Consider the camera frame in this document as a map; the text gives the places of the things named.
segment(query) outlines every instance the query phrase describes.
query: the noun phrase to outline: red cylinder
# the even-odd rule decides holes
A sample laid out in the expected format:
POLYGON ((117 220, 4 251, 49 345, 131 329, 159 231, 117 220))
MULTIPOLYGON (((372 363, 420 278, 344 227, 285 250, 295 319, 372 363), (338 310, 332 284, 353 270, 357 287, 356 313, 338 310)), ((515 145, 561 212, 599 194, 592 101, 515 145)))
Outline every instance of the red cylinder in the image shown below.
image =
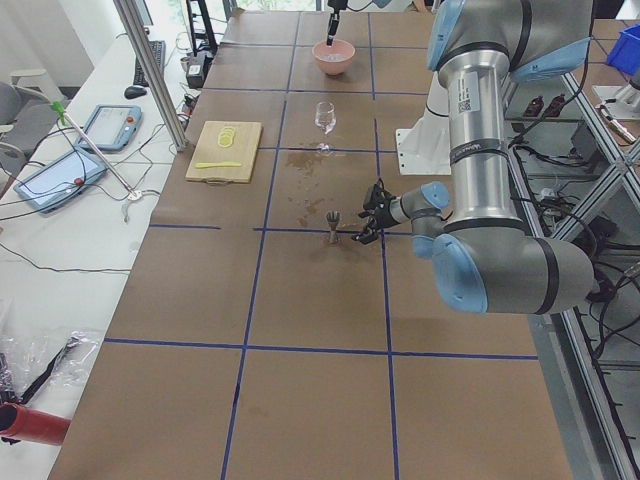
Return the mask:
POLYGON ((0 405, 0 437, 62 445, 71 420, 14 403, 0 405))

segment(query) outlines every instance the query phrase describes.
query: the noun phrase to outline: blue device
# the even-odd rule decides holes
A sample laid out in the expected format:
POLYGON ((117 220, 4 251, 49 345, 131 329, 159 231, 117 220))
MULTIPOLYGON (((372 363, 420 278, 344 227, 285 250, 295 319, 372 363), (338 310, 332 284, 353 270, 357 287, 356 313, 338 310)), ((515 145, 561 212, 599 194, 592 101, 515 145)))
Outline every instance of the blue device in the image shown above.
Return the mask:
MULTIPOLYGON (((142 110, 135 105, 98 105, 83 130, 96 146, 104 152, 118 152, 131 141, 142 120, 142 110)), ((76 146, 91 147, 78 138, 76 146)))
POLYGON ((25 180, 18 180, 13 189, 34 209, 48 213, 97 182, 106 169, 98 157, 81 149, 71 150, 25 180))

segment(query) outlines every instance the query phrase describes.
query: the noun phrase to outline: pink bowl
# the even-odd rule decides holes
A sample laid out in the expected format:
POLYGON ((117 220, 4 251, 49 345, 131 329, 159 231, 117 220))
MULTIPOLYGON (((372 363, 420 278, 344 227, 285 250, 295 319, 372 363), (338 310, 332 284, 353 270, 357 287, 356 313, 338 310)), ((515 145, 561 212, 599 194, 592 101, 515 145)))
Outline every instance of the pink bowl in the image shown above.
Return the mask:
POLYGON ((311 52, 320 70, 327 75, 339 75, 353 62, 356 49, 349 42, 334 39, 330 47, 327 42, 316 43, 311 52))

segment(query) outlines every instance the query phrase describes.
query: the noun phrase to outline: blue plastic crate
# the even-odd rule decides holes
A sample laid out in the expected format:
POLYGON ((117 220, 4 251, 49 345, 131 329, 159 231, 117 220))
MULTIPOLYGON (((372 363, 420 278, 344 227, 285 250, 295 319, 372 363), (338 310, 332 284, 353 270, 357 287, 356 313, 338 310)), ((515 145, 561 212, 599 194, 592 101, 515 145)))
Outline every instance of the blue plastic crate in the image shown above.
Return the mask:
POLYGON ((640 24, 625 28, 607 57, 607 64, 629 75, 640 68, 640 24))

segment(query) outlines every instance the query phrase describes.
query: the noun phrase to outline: wooden board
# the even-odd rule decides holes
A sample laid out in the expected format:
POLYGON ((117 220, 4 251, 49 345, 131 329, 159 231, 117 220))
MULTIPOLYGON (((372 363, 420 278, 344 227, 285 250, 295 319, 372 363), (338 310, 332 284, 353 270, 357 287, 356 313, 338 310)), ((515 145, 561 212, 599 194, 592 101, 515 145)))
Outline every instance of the wooden board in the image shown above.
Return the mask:
POLYGON ((192 182, 216 180, 249 183, 261 133, 260 122, 205 122, 185 178, 192 182), (221 133, 224 135, 229 128, 234 131, 233 143, 229 147, 222 147, 218 141, 219 136, 221 133), (222 162, 240 165, 196 168, 199 163, 222 162))

